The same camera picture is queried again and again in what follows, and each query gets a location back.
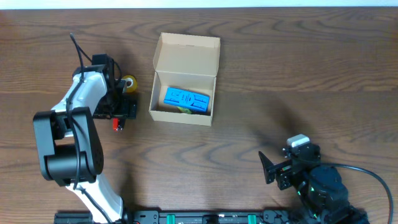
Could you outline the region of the red black stapler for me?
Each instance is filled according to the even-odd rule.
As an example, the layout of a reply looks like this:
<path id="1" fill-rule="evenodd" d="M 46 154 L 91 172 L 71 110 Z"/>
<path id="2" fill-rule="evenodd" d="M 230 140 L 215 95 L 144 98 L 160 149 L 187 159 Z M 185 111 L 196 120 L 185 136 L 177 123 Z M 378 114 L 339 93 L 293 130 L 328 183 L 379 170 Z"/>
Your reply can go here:
<path id="1" fill-rule="evenodd" d="M 126 120 L 121 118 L 113 118 L 113 130 L 118 132 L 124 129 Z"/>

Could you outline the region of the yellow tape roll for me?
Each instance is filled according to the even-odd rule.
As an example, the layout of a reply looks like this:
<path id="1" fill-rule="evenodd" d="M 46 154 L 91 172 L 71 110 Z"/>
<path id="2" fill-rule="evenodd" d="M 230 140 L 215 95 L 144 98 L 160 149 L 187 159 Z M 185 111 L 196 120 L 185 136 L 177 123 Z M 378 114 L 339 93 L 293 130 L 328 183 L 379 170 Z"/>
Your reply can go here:
<path id="1" fill-rule="evenodd" d="M 125 93 L 132 93 L 137 89 L 137 80 L 132 75 L 126 75 L 122 77 L 122 80 L 125 81 L 124 92 Z"/>

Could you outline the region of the blue plastic tray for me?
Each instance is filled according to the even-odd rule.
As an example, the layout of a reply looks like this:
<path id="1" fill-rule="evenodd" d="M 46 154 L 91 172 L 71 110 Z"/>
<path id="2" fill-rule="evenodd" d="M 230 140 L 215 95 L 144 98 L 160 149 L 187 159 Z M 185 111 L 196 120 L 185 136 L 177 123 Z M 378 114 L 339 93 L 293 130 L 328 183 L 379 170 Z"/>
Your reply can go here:
<path id="1" fill-rule="evenodd" d="M 196 112 L 206 112 L 210 97 L 192 91 L 168 87 L 164 103 L 179 106 Z"/>

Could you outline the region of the yellow highlighter marker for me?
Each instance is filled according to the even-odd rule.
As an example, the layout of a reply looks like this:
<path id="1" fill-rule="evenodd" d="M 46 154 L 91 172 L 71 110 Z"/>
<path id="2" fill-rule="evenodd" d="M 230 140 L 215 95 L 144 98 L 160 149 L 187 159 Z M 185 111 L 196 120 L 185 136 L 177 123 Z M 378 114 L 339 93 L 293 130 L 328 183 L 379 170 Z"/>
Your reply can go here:
<path id="1" fill-rule="evenodd" d="M 192 110 L 190 110 L 190 109 L 188 109 L 188 108 L 183 108 L 183 107 L 177 107 L 178 108 L 178 110 L 181 112 L 181 113 L 184 113 L 184 114 L 192 114 L 193 113 L 193 111 Z"/>

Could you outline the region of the brown cardboard box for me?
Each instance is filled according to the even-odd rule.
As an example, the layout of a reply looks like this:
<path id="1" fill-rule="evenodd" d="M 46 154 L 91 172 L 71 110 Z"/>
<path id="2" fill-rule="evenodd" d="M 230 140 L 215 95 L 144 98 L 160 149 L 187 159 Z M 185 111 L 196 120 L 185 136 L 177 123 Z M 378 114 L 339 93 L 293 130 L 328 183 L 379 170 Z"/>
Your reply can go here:
<path id="1" fill-rule="evenodd" d="M 220 48 L 219 37 L 161 33 L 153 59 L 155 74 L 149 104 L 154 121 L 211 126 Z M 206 111 L 187 114 L 164 103 L 168 88 L 208 96 Z"/>

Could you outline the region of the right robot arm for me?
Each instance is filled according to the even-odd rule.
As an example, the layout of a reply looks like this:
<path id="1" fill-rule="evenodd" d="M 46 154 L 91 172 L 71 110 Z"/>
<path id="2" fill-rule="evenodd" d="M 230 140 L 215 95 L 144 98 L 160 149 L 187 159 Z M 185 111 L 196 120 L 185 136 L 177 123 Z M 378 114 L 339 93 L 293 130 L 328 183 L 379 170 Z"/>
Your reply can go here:
<path id="1" fill-rule="evenodd" d="M 277 182 L 280 190 L 293 187 L 302 207 L 285 214 L 286 223 L 368 223 L 367 213 L 353 207 L 348 200 L 348 189 L 340 173 L 333 166 L 314 161 L 291 158 L 273 164 L 264 153 L 259 157 L 267 184 Z"/>

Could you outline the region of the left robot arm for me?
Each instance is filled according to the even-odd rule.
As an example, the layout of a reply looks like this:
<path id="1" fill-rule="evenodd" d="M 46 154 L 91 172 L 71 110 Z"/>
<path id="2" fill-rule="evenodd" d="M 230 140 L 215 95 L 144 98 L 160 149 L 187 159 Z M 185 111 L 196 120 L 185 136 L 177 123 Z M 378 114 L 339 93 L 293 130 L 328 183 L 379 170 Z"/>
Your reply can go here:
<path id="1" fill-rule="evenodd" d="M 106 54 L 81 65 L 64 98 L 33 118 L 40 171 L 76 194 L 90 211 L 87 223 L 132 223 L 124 200 L 103 174 L 103 148 L 95 119 L 111 119 L 116 130 L 134 119 L 137 101 L 127 93 L 128 81 L 116 78 L 118 64 Z"/>

